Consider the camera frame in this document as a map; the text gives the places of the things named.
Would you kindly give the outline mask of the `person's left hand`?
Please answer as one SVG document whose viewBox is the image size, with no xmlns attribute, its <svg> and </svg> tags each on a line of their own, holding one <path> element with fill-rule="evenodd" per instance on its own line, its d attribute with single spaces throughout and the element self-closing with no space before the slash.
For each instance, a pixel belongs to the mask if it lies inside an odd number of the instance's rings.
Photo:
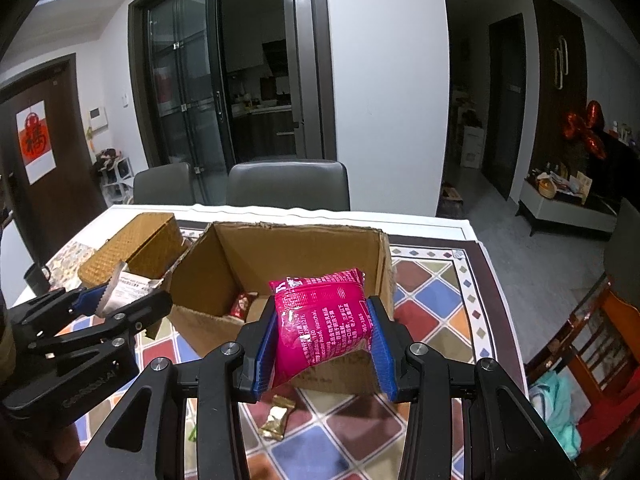
<svg viewBox="0 0 640 480">
<path fill-rule="evenodd" d="M 16 347 L 6 300 L 0 294 L 0 384 L 3 385 L 14 373 Z"/>
</svg>

